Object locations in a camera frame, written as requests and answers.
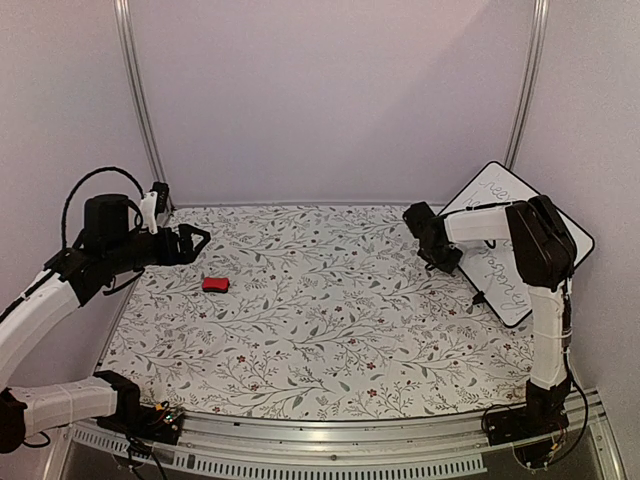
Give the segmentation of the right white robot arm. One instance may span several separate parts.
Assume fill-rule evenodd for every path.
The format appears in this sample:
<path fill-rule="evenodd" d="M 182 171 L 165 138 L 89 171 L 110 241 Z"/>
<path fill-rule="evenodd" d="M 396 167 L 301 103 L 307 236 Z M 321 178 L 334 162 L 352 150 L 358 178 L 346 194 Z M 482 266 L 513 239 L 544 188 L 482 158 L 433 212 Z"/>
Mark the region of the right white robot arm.
<path fill-rule="evenodd" d="M 571 280 L 576 243 L 546 195 L 528 200 L 484 204 L 435 214 L 424 202 L 402 215 L 418 241 L 417 255 L 432 268 L 450 274 L 463 258 L 460 244 L 507 240 L 516 271 L 528 287 L 534 320 L 534 361 L 527 399 L 568 394 L 571 375 L 566 354 L 571 337 Z"/>

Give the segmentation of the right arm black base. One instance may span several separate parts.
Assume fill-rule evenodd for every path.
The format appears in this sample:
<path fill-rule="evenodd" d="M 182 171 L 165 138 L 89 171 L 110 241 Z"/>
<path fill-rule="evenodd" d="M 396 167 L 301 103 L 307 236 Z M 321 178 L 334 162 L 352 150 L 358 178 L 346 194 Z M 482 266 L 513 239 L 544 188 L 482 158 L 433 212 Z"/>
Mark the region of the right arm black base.
<path fill-rule="evenodd" d="M 560 441 L 553 440 L 551 434 L 561 434 L 569 426 L 564 402 L 570 389 L 568 379 L 549 390 L 527 381 L 523 406 L 491 406 L 483 414 L 481 429 L 489 444 L 528 440 L 514 450 L 518 463 L 534 470 L 548 467 L 560 447 Z"/>

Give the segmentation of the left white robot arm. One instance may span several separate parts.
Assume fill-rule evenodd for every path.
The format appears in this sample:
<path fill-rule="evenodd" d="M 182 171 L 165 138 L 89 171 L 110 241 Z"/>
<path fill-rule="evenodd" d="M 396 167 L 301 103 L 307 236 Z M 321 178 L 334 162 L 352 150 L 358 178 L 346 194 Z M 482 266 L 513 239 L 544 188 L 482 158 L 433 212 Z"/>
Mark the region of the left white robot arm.
<path fill-rule="evenodd" d="M 189 224 L 176 230 L 156 223 L 155 191 L 139 203 L 124 194 L 86 200 L 84 226 L 72 245 L 45 263 L 32 284 L 1 315 L 1 451 L 11 453 L 44 430 L 88 418 L 138 434 L 148 426 L 140 389 L 110 370 L 81 381 L 33 389 L 9 384 L 23 359 L 60 322 L 94 296 L 118 292 L 114 279 L 140 276 L 148 266 L 193 263 L 210 242 L 209 232 Z"/>

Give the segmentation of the red whiteboard eraser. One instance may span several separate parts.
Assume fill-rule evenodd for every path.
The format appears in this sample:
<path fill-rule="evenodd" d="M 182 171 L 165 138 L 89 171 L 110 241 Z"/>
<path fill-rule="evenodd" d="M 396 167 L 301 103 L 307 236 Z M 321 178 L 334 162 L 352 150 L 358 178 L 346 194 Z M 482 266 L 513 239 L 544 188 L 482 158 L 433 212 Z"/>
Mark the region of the red whiteboard eraser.
<path fill-rule="evenodd" d="M 205 277 L 201 287 L 203 292 L 227 293 L 230 287 L 230 281 L 228 278 Z"/>

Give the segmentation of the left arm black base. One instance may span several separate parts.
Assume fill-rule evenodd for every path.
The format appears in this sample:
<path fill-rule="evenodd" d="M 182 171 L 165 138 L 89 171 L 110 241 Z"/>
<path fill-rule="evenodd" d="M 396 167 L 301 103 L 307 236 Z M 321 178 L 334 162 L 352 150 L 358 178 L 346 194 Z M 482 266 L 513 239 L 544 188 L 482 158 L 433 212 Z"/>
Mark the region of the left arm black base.
<path fill-rule="evenodd" d="M 116 410 L 112 415 L 97 417 L 97 425 L 123 435 L 152 442 L 177 445 L 184 419 L 168 405 L 161 409 L 143 405 L 137 384 L 110 370 L 98 371 L 95 377 L 106 381 L 116 392 Z"/>

